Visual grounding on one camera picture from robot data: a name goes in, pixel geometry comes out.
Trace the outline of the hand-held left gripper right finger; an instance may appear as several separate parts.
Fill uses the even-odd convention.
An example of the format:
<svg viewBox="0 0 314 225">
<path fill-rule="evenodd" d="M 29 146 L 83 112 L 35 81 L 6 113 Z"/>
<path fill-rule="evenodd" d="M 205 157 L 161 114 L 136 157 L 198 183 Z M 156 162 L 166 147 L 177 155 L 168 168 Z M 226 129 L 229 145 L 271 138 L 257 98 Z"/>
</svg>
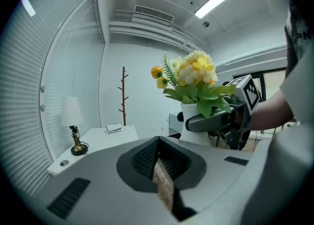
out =
<svg viewBox="0 0 314 225">
<path fill-rule="evenodd" d="M 169 143 L 187 155 L 197 154 L 206 169 L 191 159 L 190 167 L 181 175 L 185 182 L 193 181 L 192 188 L 179 190 L 173 181 L 172 208 L 167 218 L 157 215 L 158 225 L 238 225 L 249 193 L 245 176 L 253 153 L 249 151 L 214 148 L 160 137 L 161 144 Z"/>
</svg>

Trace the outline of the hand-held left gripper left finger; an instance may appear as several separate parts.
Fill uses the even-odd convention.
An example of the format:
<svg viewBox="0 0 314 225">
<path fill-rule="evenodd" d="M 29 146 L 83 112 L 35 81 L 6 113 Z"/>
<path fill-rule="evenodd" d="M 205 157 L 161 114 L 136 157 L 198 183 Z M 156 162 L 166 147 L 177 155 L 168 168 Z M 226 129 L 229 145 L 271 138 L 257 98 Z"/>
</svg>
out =
<svg viewBox="0 0 314 225">
<path fill-rule="evenodd" d="M 84 156 L 54 176 L 34 196 L 39 212 L 46 212 L 50 223 L 71 225 L 175 225 L 177 219 L 165 208 L 156 193 L 133 190 L 118 175 L 120 155 L 147 139 L 124 143 Z M 90 181 L 66 219 L 48 206 L 75 178 Z"/>
</svg>

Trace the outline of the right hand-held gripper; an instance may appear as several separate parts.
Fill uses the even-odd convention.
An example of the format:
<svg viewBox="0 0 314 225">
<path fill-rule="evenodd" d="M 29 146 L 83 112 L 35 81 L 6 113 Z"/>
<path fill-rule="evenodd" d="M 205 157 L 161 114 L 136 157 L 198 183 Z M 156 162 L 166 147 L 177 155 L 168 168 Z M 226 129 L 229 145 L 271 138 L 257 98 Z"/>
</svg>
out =
<svg viewBox="0 0 314 225">
<path fill-rule="evenodd" d="M 235 91 L 227 96 L 226 101 L 235 109 L 232 119 L 232 113 L 215 109 L 211 116 L 205 118 L 199 114 L 185 121 L 185 128 L 190 132 L 201 133 L 222 130 L 232 122 L 231 135 L 225 138 L 226 144 L 232 150 L 241 150 L 245 147 L 250 131 L 247 130 L 253 110 L 261 101 L 260 93 L 255 86 L 251 75 L 235 78 L 231 82 L 223 83 L 226 87 L 235 87 Z M 177 114 L 177 120 L 184 122 L 183 112 Z"/>
</svg>

